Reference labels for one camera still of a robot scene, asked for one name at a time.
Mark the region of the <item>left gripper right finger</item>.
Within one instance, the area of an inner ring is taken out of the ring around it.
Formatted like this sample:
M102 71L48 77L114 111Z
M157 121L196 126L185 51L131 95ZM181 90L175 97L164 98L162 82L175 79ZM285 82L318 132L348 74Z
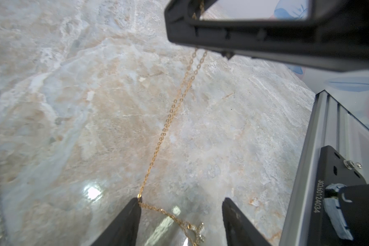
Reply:
M228 197L222 203L222 217L228 246L271 245Z

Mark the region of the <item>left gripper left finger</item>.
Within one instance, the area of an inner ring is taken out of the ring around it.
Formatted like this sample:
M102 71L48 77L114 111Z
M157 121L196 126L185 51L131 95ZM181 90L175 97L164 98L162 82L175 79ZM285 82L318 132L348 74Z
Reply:
M132 198L92 246L135 246L141 217L141 207Z

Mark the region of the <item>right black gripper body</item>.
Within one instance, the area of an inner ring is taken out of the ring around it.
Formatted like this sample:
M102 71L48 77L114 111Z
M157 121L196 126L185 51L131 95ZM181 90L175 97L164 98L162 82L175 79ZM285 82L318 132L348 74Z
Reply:
M213 1L171 1L168 40L177 45L316 69L369 69L369 1L312 1L304 20L202 21Z

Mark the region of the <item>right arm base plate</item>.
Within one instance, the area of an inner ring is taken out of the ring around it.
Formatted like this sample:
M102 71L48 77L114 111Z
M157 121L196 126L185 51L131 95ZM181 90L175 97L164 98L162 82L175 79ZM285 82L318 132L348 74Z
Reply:
M348 225L339 221L342 211L338 192L341 188L365 185L366 181L354 168L344 165L344 157L331 146L321 148L311 207L308 246L346 246L351 241L342 239L338 229L348 232Z

